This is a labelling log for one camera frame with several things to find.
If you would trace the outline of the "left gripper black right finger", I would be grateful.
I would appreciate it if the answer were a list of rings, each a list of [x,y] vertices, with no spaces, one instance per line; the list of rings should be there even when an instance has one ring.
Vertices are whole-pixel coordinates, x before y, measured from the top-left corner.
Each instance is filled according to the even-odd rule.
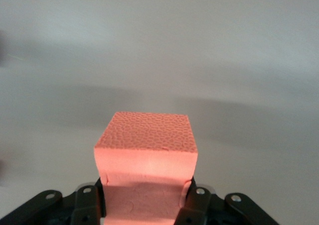
[[[211,196],[212,193],[206,187],[198,186],[192,178],[184,206],[173,225],[206,225]]]

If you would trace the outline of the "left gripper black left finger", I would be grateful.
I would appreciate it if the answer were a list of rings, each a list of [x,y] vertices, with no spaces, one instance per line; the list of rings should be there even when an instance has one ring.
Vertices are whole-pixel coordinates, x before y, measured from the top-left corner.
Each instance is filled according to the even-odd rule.
[[[101,179],[78,186],[71,225],[102,225],[106,205]]]

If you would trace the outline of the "orange foam block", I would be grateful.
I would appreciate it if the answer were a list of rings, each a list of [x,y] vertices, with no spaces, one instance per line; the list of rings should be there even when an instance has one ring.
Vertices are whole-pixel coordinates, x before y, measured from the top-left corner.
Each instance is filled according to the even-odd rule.
[[[173,225],[198,150],[182,114],[117,112],[94,147],[103,186],[103,225]]]

